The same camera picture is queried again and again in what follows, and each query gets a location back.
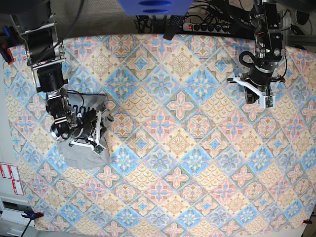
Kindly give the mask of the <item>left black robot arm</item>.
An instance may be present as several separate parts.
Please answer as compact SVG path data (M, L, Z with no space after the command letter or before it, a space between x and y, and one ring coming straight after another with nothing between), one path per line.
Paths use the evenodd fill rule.
M249 19L254 27L255 53L244 51L238 58L249 72L228 78L227 82L244 88L247 104L258 102L262 108L274 108L276 96L270 84L285 82L285 75L274 78L273 74L286 57L276 4L271 0L255 0Z

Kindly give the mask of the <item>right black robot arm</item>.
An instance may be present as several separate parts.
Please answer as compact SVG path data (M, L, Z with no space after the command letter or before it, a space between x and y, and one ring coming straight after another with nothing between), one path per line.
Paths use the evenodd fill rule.
M24 41L27 65L31 68L37 92L46 93L46 110L53 116L52 136L70 147L85 147L96 155L109 153L106 133L113 117L104 102L94 106L81 117L69 103L68 80L63 77L65 61L63 41L58 38L56 21L48 0L2 0L0 12L10 15L13 26L4 33L10 42Z

